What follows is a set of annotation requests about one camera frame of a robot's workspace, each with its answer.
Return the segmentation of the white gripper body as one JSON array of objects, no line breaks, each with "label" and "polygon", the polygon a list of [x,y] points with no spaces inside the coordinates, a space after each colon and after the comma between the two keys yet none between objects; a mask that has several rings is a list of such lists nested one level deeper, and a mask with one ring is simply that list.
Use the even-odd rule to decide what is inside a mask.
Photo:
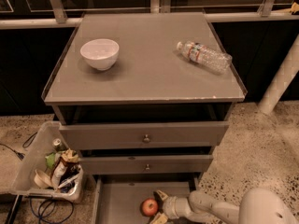
[{"label": "white gripper body", "polygon": [[171,196],[165,199],[163,211],[168,218],[179,219],[186,217],[191,212],[191,208],[186,198]]}]

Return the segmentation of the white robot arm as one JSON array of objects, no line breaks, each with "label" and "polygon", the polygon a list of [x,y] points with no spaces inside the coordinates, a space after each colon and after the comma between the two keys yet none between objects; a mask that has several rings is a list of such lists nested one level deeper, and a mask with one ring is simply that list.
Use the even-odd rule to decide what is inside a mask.
[{"label": "white robot arm", "polygon": [[183,198],[168,196],[161,190],[156,193],[163,201],[162,212],[158,212],[149,224],[166,224],[181,217],[192,222],[206,222],[209,215],[225,224],[299,224],[288,206],[268,189],[247,191],[239,206],[216,200],[199,190]]}]

